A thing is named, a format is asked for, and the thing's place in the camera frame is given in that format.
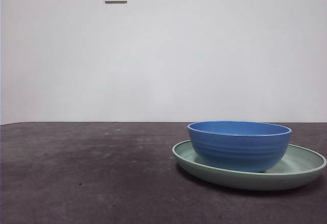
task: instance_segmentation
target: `white wall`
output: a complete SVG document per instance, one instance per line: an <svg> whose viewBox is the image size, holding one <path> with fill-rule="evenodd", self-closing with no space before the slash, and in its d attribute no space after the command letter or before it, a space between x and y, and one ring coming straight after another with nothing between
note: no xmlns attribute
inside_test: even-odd
<svg viewBox="0 0 327 224"><path fill-rule="evenodd" d="M2 124L327 122L327 0L1 0Z"/></svg>

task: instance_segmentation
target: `table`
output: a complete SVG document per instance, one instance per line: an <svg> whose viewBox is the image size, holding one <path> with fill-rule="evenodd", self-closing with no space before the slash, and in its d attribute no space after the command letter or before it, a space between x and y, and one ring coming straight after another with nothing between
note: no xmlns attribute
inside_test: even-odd
<svg viewBox="0 0 327 224"><path fill-rule="evenodd" d="M207 183L173 158L187 124L1 126L1 223L327 223L327 170L285 191ZM327 156L327 123L280 124L292 144Z"/></svg>

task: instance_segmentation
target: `blue bowl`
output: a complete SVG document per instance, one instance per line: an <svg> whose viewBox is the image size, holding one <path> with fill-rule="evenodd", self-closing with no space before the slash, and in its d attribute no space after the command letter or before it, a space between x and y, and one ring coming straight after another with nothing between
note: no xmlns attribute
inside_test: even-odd
<svg viewBox="0 0 327 224"><path fill-rule="evenodd" d="M188 126L195 152L210 166L262 172L279 162L292 130L270 123L212 121Z"/></svg>

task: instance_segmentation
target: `light green plate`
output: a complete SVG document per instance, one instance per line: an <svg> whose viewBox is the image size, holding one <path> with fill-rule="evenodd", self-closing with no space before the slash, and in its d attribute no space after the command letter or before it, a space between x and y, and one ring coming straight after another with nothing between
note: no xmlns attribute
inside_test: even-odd
<svg viewBox="0 0 327 224"><path fill-rule="evenodd" d="M191 141L173 147L178 164L188 173L222 186L246 190L285 190L303 186L318 178L326 159L312 150L289 145L284 157L273 168L262 173L220 169L206 165L196 155Z"/></svg>

